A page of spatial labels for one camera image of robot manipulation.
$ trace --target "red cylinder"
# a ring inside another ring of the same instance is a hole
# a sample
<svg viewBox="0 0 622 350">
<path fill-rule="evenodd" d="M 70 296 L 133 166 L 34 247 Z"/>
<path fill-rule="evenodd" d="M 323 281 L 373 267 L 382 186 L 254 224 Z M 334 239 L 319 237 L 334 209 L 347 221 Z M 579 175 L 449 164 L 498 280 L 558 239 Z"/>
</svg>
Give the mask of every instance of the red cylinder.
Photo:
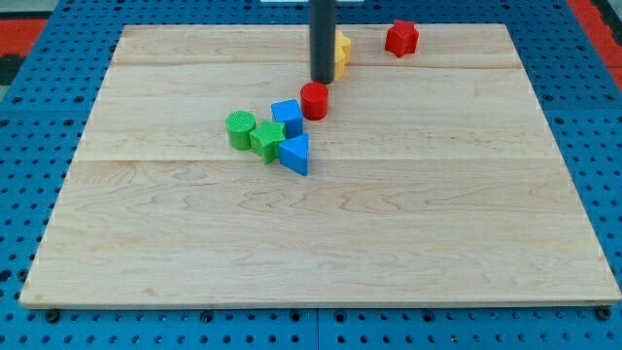
<svg viewBox="0 0 622 350">
<path fill-rule="evenodd" d="M 328 114 L 328 88 L 322 83 L 309 83 L 300 89 L 300 109 L 309 121 L 319 121 Z"/>
</svg>

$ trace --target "wooden plank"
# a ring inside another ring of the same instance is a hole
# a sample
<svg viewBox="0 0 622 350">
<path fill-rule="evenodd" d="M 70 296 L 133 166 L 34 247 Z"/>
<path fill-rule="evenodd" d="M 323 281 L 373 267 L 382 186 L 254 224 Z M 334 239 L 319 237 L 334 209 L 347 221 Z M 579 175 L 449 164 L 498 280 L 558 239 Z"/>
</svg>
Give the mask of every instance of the wooden plank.
<svg viewBox="0 0 622 350">
<path fill-rule="evenodd" d="M 472 307 L 622 296 L 504 26 L 343 26 L 308 177 L 227 146 L 294 98 L 303 26 L 129 26 L 20 300 L 32 308 Z"/>
</svg>

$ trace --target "red cube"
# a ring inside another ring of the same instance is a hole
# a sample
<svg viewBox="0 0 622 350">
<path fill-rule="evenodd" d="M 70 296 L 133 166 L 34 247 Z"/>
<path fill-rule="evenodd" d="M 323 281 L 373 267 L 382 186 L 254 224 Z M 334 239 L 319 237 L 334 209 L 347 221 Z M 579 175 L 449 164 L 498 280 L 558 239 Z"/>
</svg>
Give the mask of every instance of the red cube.
<svg viewBox="0 0 622 350">
<path fill-rule="evenodd" d="M 402 57 L 407 53 L 415 53 L 418 40 L 419 31 L 415 28 L 414 21 L 396 19 L 387 32 L 385 50 L 394 53 L 397 57 Z"/>
</svg>

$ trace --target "green block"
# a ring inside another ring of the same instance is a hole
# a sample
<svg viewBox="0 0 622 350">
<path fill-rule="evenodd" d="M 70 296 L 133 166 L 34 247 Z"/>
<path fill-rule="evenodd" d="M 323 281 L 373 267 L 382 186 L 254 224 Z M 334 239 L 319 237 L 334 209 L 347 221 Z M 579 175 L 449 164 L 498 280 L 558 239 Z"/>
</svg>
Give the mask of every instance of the green block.
<svg viewBox="0 0 622 350">
<path fill-rule="evenodd" d="M 253 152 L 260 155 L 266 164 L 279 157 L 279 144 L 285 140 L 283 122 L 263 120 L 259 127 L 251 132 Z"/>
<path fill-rule="evenodd" d="M 235 111 L 226 117 L 226 131 L 231 147 L 236 150 L 251 148 L 251 131 L 255 130 L 255 116 L 248 111 Z"/>
</svg>

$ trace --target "green cylinder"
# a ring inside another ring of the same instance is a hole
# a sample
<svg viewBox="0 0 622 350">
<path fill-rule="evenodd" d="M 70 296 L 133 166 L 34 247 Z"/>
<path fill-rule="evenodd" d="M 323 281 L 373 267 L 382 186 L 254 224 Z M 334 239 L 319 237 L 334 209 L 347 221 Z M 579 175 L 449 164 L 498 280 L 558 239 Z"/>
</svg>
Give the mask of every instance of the green cylinder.
<svg viewBox="0 0 622 350">
<path fill-rule="evenodd" d="M 249 111 L 235 111 L 226 117 L 229 144 L 236 150 L 251 148 L 251 131 L 255 130 L 255 116 Z"/>
</svg>

